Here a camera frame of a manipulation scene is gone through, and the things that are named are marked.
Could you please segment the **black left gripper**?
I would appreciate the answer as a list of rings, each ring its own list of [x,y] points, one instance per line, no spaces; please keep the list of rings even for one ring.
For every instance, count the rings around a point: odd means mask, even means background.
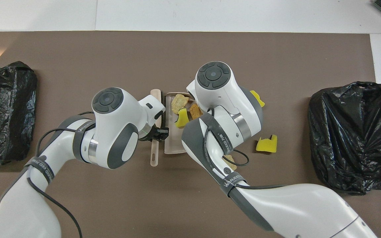
[[[168,135],[169,128],[151,128],[147,135],[139,138],[139,141],[152,141],[153,139],[164,141],[168,138]]]

